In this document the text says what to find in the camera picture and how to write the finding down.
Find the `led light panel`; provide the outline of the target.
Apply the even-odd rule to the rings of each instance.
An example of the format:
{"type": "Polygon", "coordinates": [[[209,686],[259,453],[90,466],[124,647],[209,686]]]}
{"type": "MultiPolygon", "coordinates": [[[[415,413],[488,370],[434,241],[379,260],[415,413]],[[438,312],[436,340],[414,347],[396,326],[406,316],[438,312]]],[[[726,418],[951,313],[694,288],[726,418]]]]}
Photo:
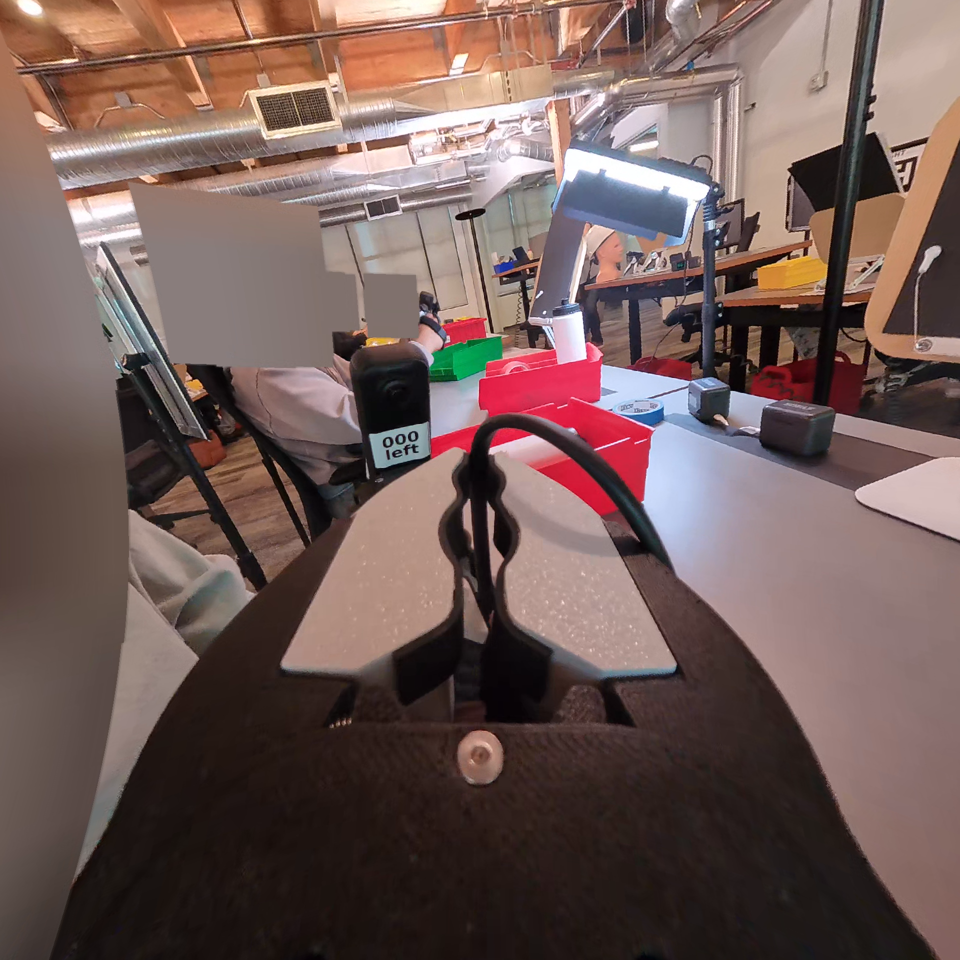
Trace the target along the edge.
{"type": "Polygon", "coordinates": [[[553,203],[568,219],[679,246],[717,186],[702,167],[574,139],[553,203]]]}

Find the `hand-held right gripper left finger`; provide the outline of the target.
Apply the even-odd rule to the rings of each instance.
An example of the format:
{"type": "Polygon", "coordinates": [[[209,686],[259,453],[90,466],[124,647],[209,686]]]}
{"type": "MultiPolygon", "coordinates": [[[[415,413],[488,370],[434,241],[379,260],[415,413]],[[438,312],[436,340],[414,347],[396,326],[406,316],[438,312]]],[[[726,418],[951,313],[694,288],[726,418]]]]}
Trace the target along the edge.
{"type": "Polygon", "coordinates": [[[284,674],[391,689],[405,706],[452,678],[464,644],[466,462],[446,451],[354,513],[282,656],[284,674]]]}

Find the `white pad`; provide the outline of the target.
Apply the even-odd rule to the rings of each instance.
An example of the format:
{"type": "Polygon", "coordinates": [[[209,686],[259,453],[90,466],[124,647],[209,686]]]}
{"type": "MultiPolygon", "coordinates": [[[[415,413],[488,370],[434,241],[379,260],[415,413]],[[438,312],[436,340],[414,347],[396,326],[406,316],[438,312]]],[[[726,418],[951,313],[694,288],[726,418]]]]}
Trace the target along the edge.
{"type": "Polygon", "coordinates": [[[959,458],[919,463],[854,492],[862,506],[959,542],[959,458]]]}

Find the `small grey cube charger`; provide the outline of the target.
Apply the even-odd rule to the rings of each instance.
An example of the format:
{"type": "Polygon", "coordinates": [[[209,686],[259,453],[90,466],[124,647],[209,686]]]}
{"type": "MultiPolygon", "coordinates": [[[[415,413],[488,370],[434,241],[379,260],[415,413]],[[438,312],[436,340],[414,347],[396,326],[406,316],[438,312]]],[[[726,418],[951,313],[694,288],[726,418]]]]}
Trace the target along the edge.
{"type": "Polygon", "coordinates": [[[694,379],[689,383],[687,406],[690,416],[701,424],[728,426],[730,386],[714,377],[694,379]]]}

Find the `large grey cube charger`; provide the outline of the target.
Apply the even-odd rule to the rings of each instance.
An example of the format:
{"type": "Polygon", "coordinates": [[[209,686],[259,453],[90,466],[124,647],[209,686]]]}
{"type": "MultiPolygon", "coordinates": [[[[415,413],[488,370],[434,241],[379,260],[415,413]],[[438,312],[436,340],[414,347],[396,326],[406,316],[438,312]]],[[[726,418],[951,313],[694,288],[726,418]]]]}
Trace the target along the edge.
{"type": "Polygon", "coordinates": [[[762,447],[798,457],[826,454],[832,444],[836,412],[832,407],[780,400],[766,405],[760,416],[762,447]]]}

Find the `black light stand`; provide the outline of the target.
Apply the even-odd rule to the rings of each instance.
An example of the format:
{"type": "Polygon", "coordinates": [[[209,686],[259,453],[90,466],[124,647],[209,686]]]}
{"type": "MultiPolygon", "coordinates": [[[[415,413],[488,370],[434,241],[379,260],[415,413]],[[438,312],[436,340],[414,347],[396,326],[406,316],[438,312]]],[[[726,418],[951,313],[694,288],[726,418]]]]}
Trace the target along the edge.
{"type": "Polygon", "coordinates": [[[703,378],[716,378],[715,334],[717,322],[716,302],[716,255],[718,251],[718,216],[724,196],[722,186],[714,179],[714,160],[708,154],[700,154],[691,160],[691,165],[706,163],[710,186],[702,203],[702,307],[701,307],[701,360],[703,378]]]}

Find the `white water bottle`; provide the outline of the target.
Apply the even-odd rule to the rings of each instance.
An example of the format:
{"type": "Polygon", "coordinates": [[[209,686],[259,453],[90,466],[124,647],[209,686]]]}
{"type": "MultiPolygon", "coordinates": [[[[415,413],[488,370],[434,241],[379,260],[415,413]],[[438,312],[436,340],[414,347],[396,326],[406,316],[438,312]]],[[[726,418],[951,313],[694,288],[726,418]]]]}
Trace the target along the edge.
{"type": "Polygon", "coordinates": [[[578,303],[564,297],[552,311],[551,330],[558,366],[587,359],[584,320],[578,303]]]}

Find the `silver air duct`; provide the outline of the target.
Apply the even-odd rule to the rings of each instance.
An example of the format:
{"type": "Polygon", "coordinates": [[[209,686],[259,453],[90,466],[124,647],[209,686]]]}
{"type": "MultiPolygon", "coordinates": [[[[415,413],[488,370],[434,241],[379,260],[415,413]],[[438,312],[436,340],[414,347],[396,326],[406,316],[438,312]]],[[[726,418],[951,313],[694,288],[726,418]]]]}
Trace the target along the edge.
{"type": "Polygon", "coordinates": [[[739,78],[733,64],[632,78],[613,70],[554,72],[540,65],[398,89],[336,91],[342,130],[328,133],[265,139],[244,97],[232,110],[68,131],[46,145],[60,185],[77,189],[534,114],[550,102],[575,98],[586,97],[590,110],[603,111],[620,102],[712,94],[739,78]]]}

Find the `framed sign on easel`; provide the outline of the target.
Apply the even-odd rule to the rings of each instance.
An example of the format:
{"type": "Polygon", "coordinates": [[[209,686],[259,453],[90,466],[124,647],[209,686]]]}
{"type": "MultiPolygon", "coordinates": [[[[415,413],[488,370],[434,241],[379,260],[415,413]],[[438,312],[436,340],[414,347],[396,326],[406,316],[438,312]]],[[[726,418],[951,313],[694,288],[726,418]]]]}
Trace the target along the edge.
{"type": "Polygon", "coordinates": [[[176,462],[191,478],[206,511],[225,536],[241,573],[259,591],[267,577],[247,546],[229,512],[197,461],[191,445],[210,439],[206,424],[169,357],[135,292],[106,244],[101,244],[91,267],[102,327],[114,360],[145,402],[176,462]]]}

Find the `black floor lamp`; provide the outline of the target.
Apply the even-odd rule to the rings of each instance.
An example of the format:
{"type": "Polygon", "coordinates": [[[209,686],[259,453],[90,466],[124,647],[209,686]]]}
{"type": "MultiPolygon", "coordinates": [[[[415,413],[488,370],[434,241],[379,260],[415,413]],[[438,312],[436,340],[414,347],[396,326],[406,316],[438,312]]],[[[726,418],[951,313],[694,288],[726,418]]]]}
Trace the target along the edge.
{"type": "Polygon", "coordinates": [[[486,325],[488,327],[488,332],[490,335],[495,335],[496,325],[494,320],[494,311],[491,307],[491,301],[489,296],[489,291],[486,282],[486,273],[484,270],[483,256],[479,244],[479,236],[477,232],[477,222],[483,218],[486,214],[486,209],[484,207],[471,207],[469,209],[458,212],[455,215],[457,222],[466,224],[468,227],[469,237],[472,243],[473,249],[473,261],[476,270],[476,279],[479,282],[479,288],[482,295],[482,303],[484,306],[484,314],[486,317],[486,325]]]}

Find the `black folding chair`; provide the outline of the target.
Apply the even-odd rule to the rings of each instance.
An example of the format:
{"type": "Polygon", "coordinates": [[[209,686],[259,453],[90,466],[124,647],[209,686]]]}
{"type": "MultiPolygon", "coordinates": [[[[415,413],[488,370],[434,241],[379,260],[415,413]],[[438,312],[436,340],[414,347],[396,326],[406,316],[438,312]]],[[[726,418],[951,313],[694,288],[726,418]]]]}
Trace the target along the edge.
{"type": "Polygon", "coordinates": [[[304,546],[310,546],[330,528],[333,521],[318,486],[273,440],[266,437],[245,417],[239,414],[233,416],[241,429],[253,440],[296,534],[304,546]]]}

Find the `person's left forearm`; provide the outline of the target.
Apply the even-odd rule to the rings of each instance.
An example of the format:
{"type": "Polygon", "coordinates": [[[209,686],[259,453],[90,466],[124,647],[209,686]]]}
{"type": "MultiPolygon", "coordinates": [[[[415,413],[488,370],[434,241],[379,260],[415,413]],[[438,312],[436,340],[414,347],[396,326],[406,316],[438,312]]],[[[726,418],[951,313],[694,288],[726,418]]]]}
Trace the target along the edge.
{"type": "Polygon", "coordinates": [[[198,657],[254,599],[238,563],[194,546],[129,510],[131,586],[198,657]]]}

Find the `black vertical pole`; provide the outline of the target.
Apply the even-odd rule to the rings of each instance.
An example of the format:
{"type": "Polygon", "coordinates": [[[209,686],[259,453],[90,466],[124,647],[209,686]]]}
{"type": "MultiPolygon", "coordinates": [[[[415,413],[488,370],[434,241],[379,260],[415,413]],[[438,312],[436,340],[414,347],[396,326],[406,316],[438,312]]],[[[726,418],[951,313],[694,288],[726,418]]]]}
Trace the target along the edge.
{"type": "Polygon", "coordinates": [[[813,402],[822,406],[830,403],[834,380],[835,352],[859,200],[863,154],[867,128],[873,118],[872,107],[876,101],[873,83],[883,10],[883,1],[862,1],[859,5],[812,393],[813,402]]]}

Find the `green plastic bin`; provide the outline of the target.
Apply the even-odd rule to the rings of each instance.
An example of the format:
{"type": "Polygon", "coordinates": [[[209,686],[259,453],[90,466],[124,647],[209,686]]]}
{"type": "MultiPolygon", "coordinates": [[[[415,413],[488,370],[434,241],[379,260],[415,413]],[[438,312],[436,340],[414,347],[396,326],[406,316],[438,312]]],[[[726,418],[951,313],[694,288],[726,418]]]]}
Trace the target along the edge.
{"type": "Polygon", "coordinates": [[[457,382],[483,375],[489,363],[503,356],[501,337],[485,337],[463,342],[450,342],[433,354],[429,370],[431,382],[457,382]]]}

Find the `red basket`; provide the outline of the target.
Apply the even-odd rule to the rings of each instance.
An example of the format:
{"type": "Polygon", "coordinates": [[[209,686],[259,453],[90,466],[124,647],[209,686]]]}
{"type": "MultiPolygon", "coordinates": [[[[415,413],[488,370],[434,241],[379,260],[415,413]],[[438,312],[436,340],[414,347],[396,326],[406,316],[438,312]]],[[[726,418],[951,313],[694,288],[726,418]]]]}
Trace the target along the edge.
{"type": "MultiPolygon", "coordinates": [[[[803,359],[782,366],[765,366],[753,376],[750,394],[774,402],[813,403],[817,360],[803,359]]],[[[835,352],[833,375],[826,406],[838,414],[858,413],[867,366],[855,364],[841,351],[835,352]]]]}

